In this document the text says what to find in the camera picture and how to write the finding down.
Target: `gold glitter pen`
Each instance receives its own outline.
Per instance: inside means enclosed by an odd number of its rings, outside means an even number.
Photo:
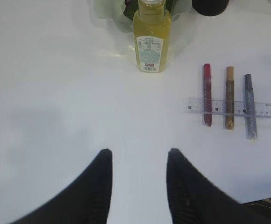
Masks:
[[[234,67],[231,66],[227,69],[226,113],[234,113]],[[234,129],[234,116],[225,116],[225,127],[228,130]]]

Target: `red glitter pen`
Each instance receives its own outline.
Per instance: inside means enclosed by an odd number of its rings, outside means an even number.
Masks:
[[[211,67],[204,64],[204,111],[212,112],[212,93],[211,93]],[[205,125],[212,126],[212,114],[204,114]]]

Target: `glitter pen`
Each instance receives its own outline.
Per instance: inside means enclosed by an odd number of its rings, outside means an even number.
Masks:
[[[212,112],[212,91],[211,91],[211,67],[210,64],[204,64],[204,111]],[[205,125],[212,126],[212,114],[204,114]]]
[[[234,67],[227,69],[226,82],[226,113],[234,113]],[[225,116],[225,127],[228,130],[234,129],[234,116]]]
[[[246,117],[246,126],[247,126],[247,138],[256,139],[257,138],[257,121],[256,121],[256,109],[255,101],[253,97],[253,89],[251,82],[251,74],[245,75],[245,104],[246,104],[246,113],[254,116]]]

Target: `glass bottle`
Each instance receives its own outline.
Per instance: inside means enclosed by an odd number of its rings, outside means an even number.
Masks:
[[[146,72],[161,72],[167,62],[171,15],[165,0],[138,0],[139,9],[133,18],[136,60]]]

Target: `yellow liquid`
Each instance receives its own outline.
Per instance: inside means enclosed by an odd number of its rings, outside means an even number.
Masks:
[[[139,0],[139,9],[134,14],[133,18],[133,32],[135,40],[136,61],[140,70],[141,66],[137,37],[150,36],[158,37],[163,40],[158,71],[161,72],[165,69],[167,62],[167,48],[170,27],[171,15],[165,9],[165,0],[163,0],[161,3],[156,4],[146,4],[142,0]]]

